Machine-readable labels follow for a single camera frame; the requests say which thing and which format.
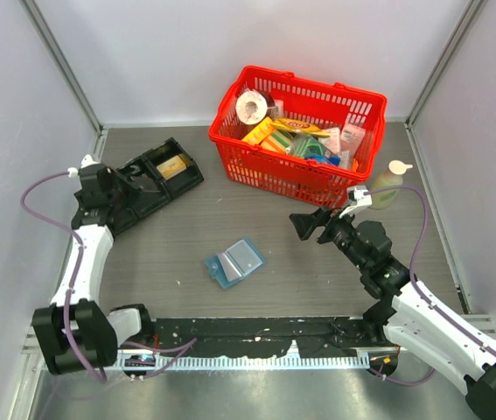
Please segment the blue leather card holder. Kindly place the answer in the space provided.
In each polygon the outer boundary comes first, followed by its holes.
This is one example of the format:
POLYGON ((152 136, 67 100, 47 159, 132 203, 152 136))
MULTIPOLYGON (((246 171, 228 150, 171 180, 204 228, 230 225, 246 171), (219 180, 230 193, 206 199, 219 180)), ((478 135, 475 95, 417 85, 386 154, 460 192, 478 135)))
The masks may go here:
POLYGON ((223 252, 207 257, 209 276, 226 290, 242 282, 266 264, 264 255, 247 238, 242 238, 223 252))

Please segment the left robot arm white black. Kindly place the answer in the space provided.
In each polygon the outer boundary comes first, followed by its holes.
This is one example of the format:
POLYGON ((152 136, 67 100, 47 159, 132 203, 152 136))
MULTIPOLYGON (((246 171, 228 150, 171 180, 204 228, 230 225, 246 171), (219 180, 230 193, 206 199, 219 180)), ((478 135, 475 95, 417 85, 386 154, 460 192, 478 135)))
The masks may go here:
POLYGON ((51 374, 87 370, 103 381, 103 369, 115 363, 126 340, 133 347, 145 348, 154 339, 155 329, 143 304, 127 304, 104 313, 98 303, 104 266, 115 238, 145 218, 136 205, 146 199, 147 192, 90 155, 82 159, 80 167, 64 174, 80 181, 80 190, 74 195, 78 209, 71 223, 29 212, 72 237, 60 285, 48 306, 35 310, 31 325, 51 374))

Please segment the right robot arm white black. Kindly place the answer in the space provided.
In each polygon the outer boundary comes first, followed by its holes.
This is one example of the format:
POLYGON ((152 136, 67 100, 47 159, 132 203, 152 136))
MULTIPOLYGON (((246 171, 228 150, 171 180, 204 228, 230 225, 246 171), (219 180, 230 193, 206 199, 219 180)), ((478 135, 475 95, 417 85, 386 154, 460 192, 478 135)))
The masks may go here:
POLYGON ((410 351, 454 385, 478 418, 496 419, 496 340, 437 299, 392 255, 380 222, 354 225, 353 219, 326 208, 290 215, 300 240, 322 228, 318 243, 333 243, 360 272, 377 301, 363 315, 367 342, 410 351))

